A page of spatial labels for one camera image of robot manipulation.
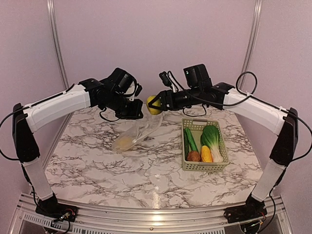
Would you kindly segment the yellow green lime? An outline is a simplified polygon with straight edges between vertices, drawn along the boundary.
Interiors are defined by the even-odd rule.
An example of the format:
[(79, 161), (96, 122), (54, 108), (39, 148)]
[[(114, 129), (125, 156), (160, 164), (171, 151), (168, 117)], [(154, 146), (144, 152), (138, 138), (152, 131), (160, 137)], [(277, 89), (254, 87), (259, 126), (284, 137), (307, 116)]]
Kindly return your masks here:
[[(162, 110), (160, 109), (156, 109), (155, 107), (150, 107), (149, 106), (149, 103), (151, 103), (153, 101), (153, 99), (155, 98), (156, 96), (155, 95), (152, 95), (152, 96), (149, 96), (146, 100), (146, 106), (147, 106), (147, 109), (148, 111), (150, 112), (151, 115), (159, 115), (162, 113)], [(160, 99), (157, 99), (155, 100), (153, 103), (152, 103), (152, 106), (156, 106), (156, 107), (161, 107), (161, 100)]]

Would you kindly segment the clear zip top bag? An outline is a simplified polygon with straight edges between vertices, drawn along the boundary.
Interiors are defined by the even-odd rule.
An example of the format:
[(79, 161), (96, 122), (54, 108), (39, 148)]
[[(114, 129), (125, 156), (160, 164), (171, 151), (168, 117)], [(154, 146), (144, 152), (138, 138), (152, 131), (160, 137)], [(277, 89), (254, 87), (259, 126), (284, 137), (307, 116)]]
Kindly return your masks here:
[[(163, 120), (163, 114), (155, 115), (155, 116), (147, 115), (146, 117), (142, 119), (136, 120), (135, 124), (127, 131), (121, 133), (117, 137), (117, 139), (122, 138), (122, 137), (131, 137), (133, 139), (133, 144), (131, 146), (132, 148), (135, 145), (139, 144), (141, 141), (143, 141), (150, 134), (155, 132), (161, 126), (162, 120)], [(116, 149), (116, 140), (112, 144), (112, 149), (117, 153), (125, 152), (125, 151)]]

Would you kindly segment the green white bok choy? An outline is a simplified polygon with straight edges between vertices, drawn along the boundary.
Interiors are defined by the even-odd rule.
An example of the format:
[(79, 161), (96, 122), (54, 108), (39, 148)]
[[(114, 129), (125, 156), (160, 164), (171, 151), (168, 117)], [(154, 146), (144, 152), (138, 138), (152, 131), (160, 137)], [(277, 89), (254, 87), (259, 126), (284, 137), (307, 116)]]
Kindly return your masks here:
[(213, 162), (223, 162), (219, 149), (220, 133), (216, 126), (207, 125), (203, 128), (202, 135), (200, 137), (202, 145), (207, 146), (212, 154)]

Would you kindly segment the yellow orange mango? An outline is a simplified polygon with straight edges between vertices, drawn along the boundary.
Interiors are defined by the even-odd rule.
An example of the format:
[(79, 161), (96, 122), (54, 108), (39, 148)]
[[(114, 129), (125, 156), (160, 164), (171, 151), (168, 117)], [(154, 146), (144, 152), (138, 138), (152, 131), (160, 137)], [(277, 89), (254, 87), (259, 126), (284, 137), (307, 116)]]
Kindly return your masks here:
[(207, 163), (213, 163), (213, 156), (208, 146), (203, 145), (201, 147), (201, 161)]

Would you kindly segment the yellow lemon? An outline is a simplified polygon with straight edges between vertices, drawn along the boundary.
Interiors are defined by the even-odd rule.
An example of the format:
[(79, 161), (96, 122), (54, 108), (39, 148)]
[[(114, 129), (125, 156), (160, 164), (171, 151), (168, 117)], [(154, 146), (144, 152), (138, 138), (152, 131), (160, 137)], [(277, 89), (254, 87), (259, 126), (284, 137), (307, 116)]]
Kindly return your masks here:
[(133, 144), (133, 139), (128, 136), (124, 136), (116, 140), (116, 149), (121, 151), (126, 151), (131, 148)]

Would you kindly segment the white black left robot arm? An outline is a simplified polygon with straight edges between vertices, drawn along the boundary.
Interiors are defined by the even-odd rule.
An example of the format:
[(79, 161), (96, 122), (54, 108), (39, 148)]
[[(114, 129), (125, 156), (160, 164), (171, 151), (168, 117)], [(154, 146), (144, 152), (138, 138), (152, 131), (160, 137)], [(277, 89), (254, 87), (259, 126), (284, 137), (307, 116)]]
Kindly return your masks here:
[(39, 197), (37, 213), (59, 218), (65, 213), (74, 216), (76, 208), (58, 202), (39, 159), (34, 132), (58, 118), (94, 106), (101, 111), (113, 110), (117, 119), (143, 118), (143, 102), (137, 98), (141, 90), (131, 74), (116, 68), (102, 80), (89, 78), (35, 103), (14, 106), (14, 145), (24, 176)]

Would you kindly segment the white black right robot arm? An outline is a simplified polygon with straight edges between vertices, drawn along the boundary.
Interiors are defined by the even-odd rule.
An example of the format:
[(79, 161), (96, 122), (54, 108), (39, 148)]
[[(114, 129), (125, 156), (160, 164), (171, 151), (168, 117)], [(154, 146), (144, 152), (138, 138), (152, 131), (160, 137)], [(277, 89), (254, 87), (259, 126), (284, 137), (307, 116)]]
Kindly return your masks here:
[(228, 207), (224, 212), (224, 217), (229, 223), (266, 215), (264, 200), (279, 184), (293, 160), (298, 142), (297, 111), (294, 108), (286, 110), (268, 104), (252, 94), (240, 91), (237, 86), (224, 82), (213, 85), (204, 64), (187, 67), (183, 72), (189, 88), (177, 92), (161, 91), (148, 101), (149, 108), (177, 111), (197, 104), (206, 104), (253, 120), (277, 135), (270, 159), (245, 204)]

